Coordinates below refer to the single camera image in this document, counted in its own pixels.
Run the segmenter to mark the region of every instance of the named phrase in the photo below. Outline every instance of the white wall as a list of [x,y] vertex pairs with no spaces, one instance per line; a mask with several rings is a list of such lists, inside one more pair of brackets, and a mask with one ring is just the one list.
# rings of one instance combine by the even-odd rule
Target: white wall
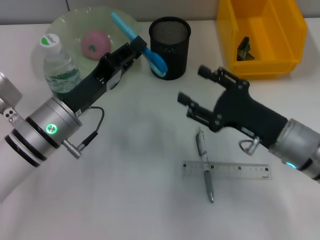
[[[163,16],[214,19],[219,0],[68,0],[70,9],[108,5],[138,21]],[[305,17],[320,17],[319,0],[296,0]],[[0,0],[0,24],[51,23],[67,12],[65,0]]]
[[[186,20],[215,19],[219,5],[219,0],[68,0],[68,2],[70,9],[108,5],[123,10],[138,21],[153,21],[164,16],[177,16]],[[320,17],[319,0],[296,0],[296,2],[305,17]]]
[[0,24],[52,23],[67,11],[65,0],[0,0]]

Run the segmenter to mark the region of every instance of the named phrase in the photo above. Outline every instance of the plastic water bottle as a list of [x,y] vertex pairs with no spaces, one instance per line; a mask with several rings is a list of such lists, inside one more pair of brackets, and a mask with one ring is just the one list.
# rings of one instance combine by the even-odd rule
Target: plastic water bottle
[[40,45],[44,56],[44,77],[53,95],[59,97],[68,93],[82,80],[78,67],[63,49],[56,34],[45,34],[40,40]]

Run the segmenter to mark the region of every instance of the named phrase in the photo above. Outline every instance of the small object in bin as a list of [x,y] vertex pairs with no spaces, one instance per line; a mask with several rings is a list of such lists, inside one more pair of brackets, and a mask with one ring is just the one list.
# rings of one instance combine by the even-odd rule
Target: small object in bin
[[245,60],[255,59],[255,57],[249,53],[250,50],[251,50],[250,38],[248,36],[245,36],[243,38],[243,40],[241,41],[240,45],[238,46],[236,60],[237,61],[245,61]]

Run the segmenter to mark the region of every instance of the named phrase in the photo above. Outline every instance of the black mesh pen holder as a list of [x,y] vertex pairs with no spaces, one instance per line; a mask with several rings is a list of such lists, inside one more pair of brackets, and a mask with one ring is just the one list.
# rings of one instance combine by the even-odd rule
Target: black mesh pen holder
[[151,24],[149,35],[151,51],[159,54],[168,67],[168,72],[164,77],[158,76],[153,70],[151,70],[152,73],[164,80],[180,78],[187,67],[191,35],[189,24],[178,17],[162,17]]

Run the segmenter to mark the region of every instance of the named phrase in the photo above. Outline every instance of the pen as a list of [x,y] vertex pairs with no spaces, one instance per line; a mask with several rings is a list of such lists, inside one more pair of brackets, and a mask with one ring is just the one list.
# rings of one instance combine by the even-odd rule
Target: pen
[[[130,42],[132,42],[136,37],[138,37],[138,35],[133,31],[133,29],[130,26],[126,25],[125,22],[118,16],[118,14],[112,12],[110,15],[114,24],[124,33],[124,35],[130,40]],[[145,49],[141,53],[148,61],[152,70],[158,76],[164,77],[166,75],[168,67],[161,56],[151,51],[147,47],[145,47]]]
[[205,135],[204,135],[204,131],[202,131],[200,127],[198,130],[198,134],[195,137],[195,141],[198,148],[199,156],[201,157],[201,165],[203,168],[206,194],[209,198],[209,201],[211,203],[214,203],[215,201],[214,186],[212,184],[212,176],[211,176],[211,171],[209,169],[209,160],[208,160],[208,153],[207,153],[206,142],[205,142]]

